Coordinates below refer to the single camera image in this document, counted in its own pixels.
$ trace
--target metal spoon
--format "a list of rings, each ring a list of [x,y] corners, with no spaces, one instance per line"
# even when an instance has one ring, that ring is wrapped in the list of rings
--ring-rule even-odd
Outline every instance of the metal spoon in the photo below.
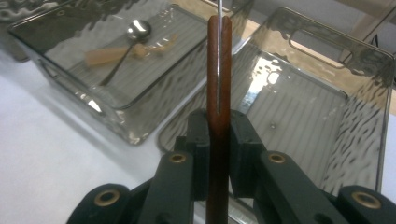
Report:
[[[98,86],[105,86],[107,85],[111,79],[116,75],[117,70],[119,70],[122,62],[125,60],[126,56],[129,54],[129,51],[133,48],[133,46],[142,40],[145,40],[149,37],[151,34],[151,26],[147,21],[141,21],[141,20],[134,20],[129,24],[129,27],[127,29],[127,35],[128,38],[132,39],[132,43],[129,46],[129,48],[126,50],[122,58],[119,60],[117,65],[111,70],[111,72],[103,79]]]

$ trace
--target gray translucent bin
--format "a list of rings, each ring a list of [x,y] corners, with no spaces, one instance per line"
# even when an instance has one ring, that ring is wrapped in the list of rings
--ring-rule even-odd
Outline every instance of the gray translucent bin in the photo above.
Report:
[[[268,150],[293,157],[321,189],[380,189],[394,58],[281,8],[233,56],[232,109]],[[161,130],[172,150],[205,87]]]
[[[225,2],[237,42],[252,2]],[[202,0],[73,0],[9,31],[54,87],[128,143],[140,144],[205,77],[206,20],[214,13]],[[126,51],[128,25],[137,19],[152,27],[145,53],[132,50],[111,81],[99,85],[119,60],[92,65],[87,52]]]

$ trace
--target white table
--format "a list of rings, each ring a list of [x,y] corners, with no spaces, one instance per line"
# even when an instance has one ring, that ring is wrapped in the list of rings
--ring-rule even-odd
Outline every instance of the white table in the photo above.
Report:
[[[162,125],[132,147],[52,88],[32,62],[15,63],[1,50],[0,86],[0,223],[65,223],[91,189],[132,189],[153,177]],[[394,202],[395,134],[390,116],[382,192]]]

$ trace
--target wooden stick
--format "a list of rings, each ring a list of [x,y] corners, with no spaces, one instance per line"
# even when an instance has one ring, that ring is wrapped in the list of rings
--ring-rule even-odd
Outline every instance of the wooden stick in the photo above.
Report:
[[[218,62],[218,25],[218,17],[212,16],[207,33],[207,122],[210,134],[209,192],[206,200],[208,224],[228,223],[232,26],[230,18],[222,18],[221,62]],[[218,63],[221,64],[219,76]]]

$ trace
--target brown wooden handle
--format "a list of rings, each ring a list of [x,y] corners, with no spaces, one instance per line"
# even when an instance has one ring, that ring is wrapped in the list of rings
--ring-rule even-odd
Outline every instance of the brown wooden handle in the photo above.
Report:
[[[122,58],[128,48],[95,49],[85,53],[85,63],[93,66],[110,63]]]
[[[218,62],[218,27],[218,16],[212,16],[207,33],[207,122],[210,134],[209,192],[206,200],[208,224],[228,223],[232,60],[230,18],[222,18],[221,62]],[[221,68],[220,79],[218,63]]]

